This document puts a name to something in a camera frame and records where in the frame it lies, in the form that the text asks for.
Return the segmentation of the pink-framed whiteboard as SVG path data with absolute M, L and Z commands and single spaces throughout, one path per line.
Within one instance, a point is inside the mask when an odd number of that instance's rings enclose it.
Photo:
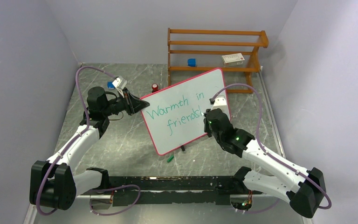
M 222 69 L 215 68 L 141 98 L 150 104 L 141 114 L 158 155 L 206 135 L 203 114 L 217 92 L 227 97 L 225 86 Z

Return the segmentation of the green marker cap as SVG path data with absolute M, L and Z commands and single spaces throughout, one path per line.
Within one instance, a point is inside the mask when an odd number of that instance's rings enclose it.
M 171 155 L 168 159 L 167 159 L 167 163 L 170 163 L 172 160 L 174 159 L 174 155 Z

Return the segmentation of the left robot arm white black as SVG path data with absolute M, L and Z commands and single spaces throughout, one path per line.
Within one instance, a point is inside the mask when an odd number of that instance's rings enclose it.
M 72 170 L 104 135 L 111 115 L 126 112 L 131 116 L 150 106 L 127 88 L 114 99 L 107 98 L 110 94 L 102 87 L 91 88 L 87 96 L 88 107 L 76 133 L 55 155 L 32 165 L 29 200 L 39 213 L 47 215 L 41 210 L 42 206 L 52 208 L 52 211 L 67 210 L 77 196 L 90 190 L 98 194 L 109 191 L 111 183 L 106 169 L 88 168 L 79 175 L 73 175 Z

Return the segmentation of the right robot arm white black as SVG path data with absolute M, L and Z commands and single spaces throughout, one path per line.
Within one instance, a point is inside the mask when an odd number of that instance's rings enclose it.
M 324 174 L 296 165 L 259 144 L 247 131 L 234 128 L 221 109 L 208 109 L 204 114 L 204 131 L 214 137 L 226 152 L 251 161 L 270 173 L 269 176 L 247 168 L 247 172 L 233 180 L 238 193 L 259 191 L 287 202 L 299 215 L 312 218 L 321 208 L 326 194 Z

